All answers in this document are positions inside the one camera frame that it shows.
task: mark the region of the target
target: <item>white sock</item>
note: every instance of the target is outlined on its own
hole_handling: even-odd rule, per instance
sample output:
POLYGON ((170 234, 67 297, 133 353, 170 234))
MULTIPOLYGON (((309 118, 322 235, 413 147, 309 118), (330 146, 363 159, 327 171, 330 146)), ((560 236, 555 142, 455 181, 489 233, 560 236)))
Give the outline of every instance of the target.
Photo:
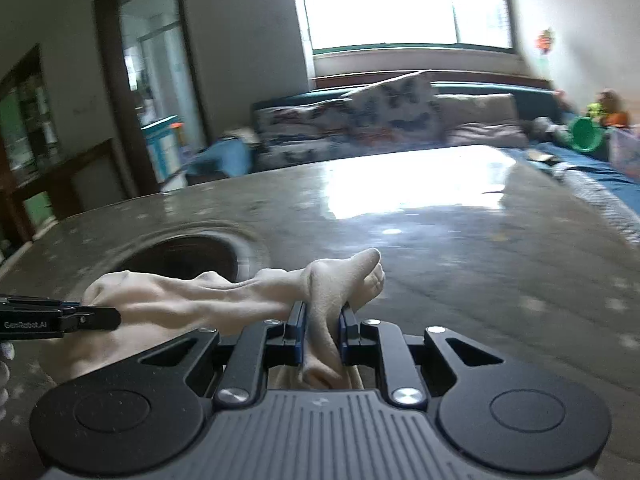
POLYGON ((362 387, 357 371, 346 369, 336 347, 340 309, 357 310, 384 284, 380 253, 362 251, 347 260, 316 260, 301 270, 260 270, 230 283, 216 272, 193 280, 116 272, 91 284, 82 304, 113 306, 122 324, 113 332, 77 332, 47 341, 43 370, 57 383, 89 373, 202 326, 222 335, 239 333, 263 319, 286 320, 296 301, 308 304, 304 362, 280 374, 289 388, 362 387))

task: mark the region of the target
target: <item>round hole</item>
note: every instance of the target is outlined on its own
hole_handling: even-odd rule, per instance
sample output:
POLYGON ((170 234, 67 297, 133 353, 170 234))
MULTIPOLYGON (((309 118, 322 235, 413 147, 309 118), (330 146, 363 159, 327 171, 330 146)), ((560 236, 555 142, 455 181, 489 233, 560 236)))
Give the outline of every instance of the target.
POLYGON ((183 235, 140 249, 110 272, 121 270, 180 280, 192 280, 203 272, 214 270, 234 282, 238 277, 238 259, 233 247, 225 240, 210 235, 183 235))

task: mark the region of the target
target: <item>green panel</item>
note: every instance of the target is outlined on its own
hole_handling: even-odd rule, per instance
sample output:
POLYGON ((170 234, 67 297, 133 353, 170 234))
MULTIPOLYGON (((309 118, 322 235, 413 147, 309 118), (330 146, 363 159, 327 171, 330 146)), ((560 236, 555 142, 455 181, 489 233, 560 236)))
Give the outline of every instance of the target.
POLYGON ((33 160, 16 89, 12 89, 0 101, 0 134, 12 169, 29 164, 33 160))
POLYGON ((54 218, 51 202, 46 193, 40 193, 24 201, 24 207, 31 220, 31 224, 36 229, 40 229, 49 219, 54 218))

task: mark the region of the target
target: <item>ribbed gray plate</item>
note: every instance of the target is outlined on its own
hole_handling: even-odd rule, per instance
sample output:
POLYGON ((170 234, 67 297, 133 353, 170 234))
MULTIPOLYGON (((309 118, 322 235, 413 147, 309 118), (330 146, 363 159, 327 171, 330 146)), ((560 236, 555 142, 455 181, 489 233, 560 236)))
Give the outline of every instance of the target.
MULTIPOLYGON (((76 478, 50 471, 46 480, 76 478)), ((268 390, 260 404, 220 413, 173 463, 136 480, 497 480, 456 455, 422 413, 376 391, 268 390)), ((593 480, 590 472, 565 477, 593 480)))

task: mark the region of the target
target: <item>stone tabletop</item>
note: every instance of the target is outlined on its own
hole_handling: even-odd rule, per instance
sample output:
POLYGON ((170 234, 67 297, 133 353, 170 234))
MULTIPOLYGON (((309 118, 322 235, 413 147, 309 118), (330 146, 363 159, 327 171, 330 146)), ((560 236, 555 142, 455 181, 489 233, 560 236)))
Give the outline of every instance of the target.
MULTIPOLYGON (((308 164, 90 211, 37 240, 0 290, 76 299, 117 248, 203 221, 255 233, 284 269, 377 247, 385 290, 362 317, 416 335, 444 325, 585 384, 614 420, 597 472, 640 478, 640 256, 595 210, 493 148, 308 164)), ((0 422, 0 463, 21 473, 0 465, 0 478, 39 468, 26 417, 49 385, 36 345, 17 344, 0 422)))

